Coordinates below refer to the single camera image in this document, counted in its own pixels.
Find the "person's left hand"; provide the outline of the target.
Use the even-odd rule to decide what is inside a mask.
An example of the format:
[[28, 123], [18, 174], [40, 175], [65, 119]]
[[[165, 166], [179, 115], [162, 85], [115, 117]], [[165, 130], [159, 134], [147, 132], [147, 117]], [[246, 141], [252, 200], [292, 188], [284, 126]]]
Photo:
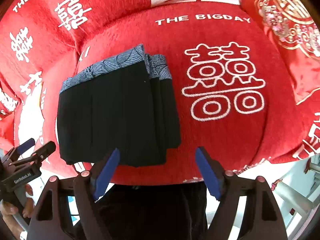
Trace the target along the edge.
[[[23, 210], [23, 217], [31, 218], [33, 210], [35, 207], [33, 196], [33, 189], [29, 184], [25, 186], [25, 194], [27, 195], [27, 201]], [[17, 220], [14, 218], [14, 215], [18, 213], [18, 208], [9, 202], [1, 201], [1, 214], [5, 224], [8, 226], [10, 231], [13, 233], [16, 239], [20, 239], [20, 234], [24, 231]]]

